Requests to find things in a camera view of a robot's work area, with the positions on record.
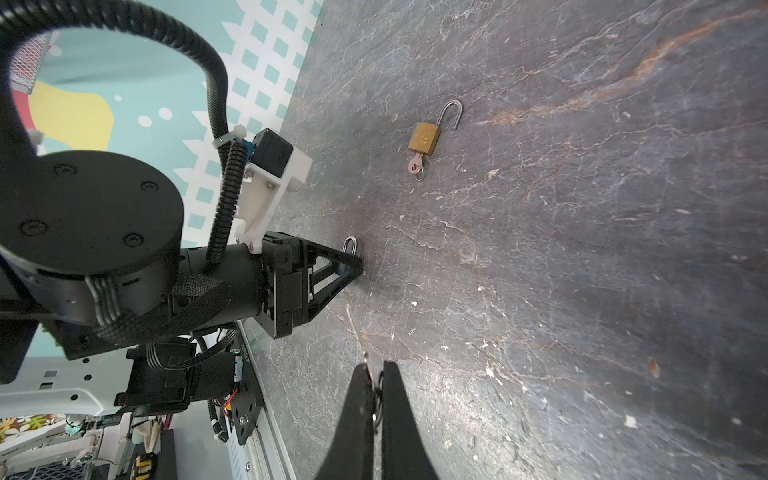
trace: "padlock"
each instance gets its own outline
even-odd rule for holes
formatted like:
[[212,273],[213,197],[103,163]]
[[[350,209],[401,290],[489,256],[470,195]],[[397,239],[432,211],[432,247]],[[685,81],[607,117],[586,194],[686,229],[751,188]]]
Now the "padlock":
[[456,107],[458,107],[458,114],[456,115],[456,121],[453,123],[453,129],[455,130],[458,127],[458,121],[462,118],[464,107],[460,101],[451,100],[442,108],[440,117],[437,119],[437,125],[425,123],[416,124],[416,130],[413,132],[413,136],[411,136],[411,143],[408,144],[409,150],[424,155],[432,155],[432,152],[435,150],[435,145],[437,144],[437,139],[440,137],[440,132],[442,131],[440,128],[442,118],[445,115],[445,111],[448,110],[448,107],[451,105],[456,105]]

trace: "screw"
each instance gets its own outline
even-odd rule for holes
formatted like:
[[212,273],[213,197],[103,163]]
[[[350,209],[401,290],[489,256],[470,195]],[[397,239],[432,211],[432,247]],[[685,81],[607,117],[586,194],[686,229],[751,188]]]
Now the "screw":
[[59,164],[53,167],[53,173],[55,173],[57,177],[71,177],[78,173],[78,168],[72,165]]
[[156,192],[159,189],[159,187],[154,182],[146,181],[146,182],[141,182],[141,189],[144,190],[145,192]]
[[138,247],[142,243],[144,243],[144,237],[139,235],[138,233],[129,233],[125,237],[123,237],[123,243],[125,243],[126,247]]
[[42,235],[48,229],[48,225],[40,220],[27,220],[22,223],[19,228],[22,229],[22,233],[27,237],[36,237]]

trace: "cable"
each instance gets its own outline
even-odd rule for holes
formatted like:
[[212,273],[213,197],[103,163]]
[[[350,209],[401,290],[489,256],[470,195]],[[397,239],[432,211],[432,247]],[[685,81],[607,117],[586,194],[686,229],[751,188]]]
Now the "cable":
[[126,463],[129,463],[129,462],[132,462],[132,461],[134,461],[134,460],[135,460],[135,458],[129,458],[129,459],[128,459],[128,460],[126,460],[125,462],[120,462],[120,463],[115,463],[115,462],[113,462],[113,461],[111,461],[111,460],[107,460],[106,458],[98,458],[98,457],[97,457],[97,458],[96,458],[96,460],[94,460],[94,461],[96,462],[96,461],[100,461],[100,460],[101,460],[102,462],[109,462],[109,463],[111,463],[112,465],[114,465],[114,466],[116,466],[116,467],[120,467],[120,466],[122,466],[122,465],[125,465]]
[[[205,338],[199,335],[192,336],[192,338],[194,338],[195,342],[197,342],[197,345],[200,346],[200,354],[208,351],[208,345],[205,343]],[[224,429],[221,428],[221,423],[219,423],[219,414],[213,400],[208,400],[208,416],[210,417],[210,426],[214,429],[214,437],[219,439],[219,441],[222,443],[227,443],[230,439],[230,436],[224,431]]]
[[243,173],[248,160],[248,150],[242,142],[233,142],[227,158],[227,168],[221,181],[219,203],[216,206],[214,225],[210,228],[208,250],[205,260],[215,265],[221,263],[227,241],[230,239],[232,220],[235,218],[235,207],[240,197],[240,187],[243,185]]
[[163,364],[163,362],[160,360],[159,355],[157,354],[157,345],[154,343],[150,343],[147,345],[147,363],[154,370],[173,370],[173,371],[188,370],[198,365],[201,365],[203,362],[212,358],[217,353],[223,351],[232,342],[234,342],[235,339],[237,339],[237,330],[232,330],[227,335],[225,335],[225,337],[221,341],[217,342],[216,345],[210,347],[208,350],[206,350],[205,352],[202,352],[200,355],[196,355],[191,359],[187,359],[179,363],[174,363],[172,365]]
[[[6,157],[6,162],[21,163],[35,157],[35,149],[15,109],[8,81],[13,54],[35,35],[67,27],[96,27],[131,33],[186,55],[205,72],[208,116],[214,138],[228,132],[224,62],[207,41],[177,19],[131,0],[3,0],[0,2],[0,144],[14,153]],[[229,149],[229,144],[219,148],[222,172],[227,166]]]
[[227,414],[227,407],[230,406],[230,402],[232,401],[233,398],[235,398],[235,395],[237,395],[237,392],[238,390],[235,390],[235,392],[232,395],[230,395],[230,399],[227,400],[227,403],[224,404],[224,415]]

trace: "mesh panel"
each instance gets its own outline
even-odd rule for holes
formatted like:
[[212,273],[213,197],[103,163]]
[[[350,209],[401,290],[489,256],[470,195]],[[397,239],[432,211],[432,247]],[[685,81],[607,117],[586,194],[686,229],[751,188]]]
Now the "mesh panel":
[[60,462],[19,472],[8,477],[8,480],[82,480],[85,466],[69,468]]
[[51,40],[51,32],[40,34],[27,41],[16,52],[11,60],[11,86],[27,95],[32,93],[35,79],[40,71],[40,62],[43,60],[48,42]]

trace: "key ring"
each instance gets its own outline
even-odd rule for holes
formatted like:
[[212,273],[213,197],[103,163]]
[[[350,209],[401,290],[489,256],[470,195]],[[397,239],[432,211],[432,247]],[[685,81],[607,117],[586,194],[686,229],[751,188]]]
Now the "key ring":
[[417,182],[424,180],[424,167],[419,167],[417,171],[413,172],[413,177]]

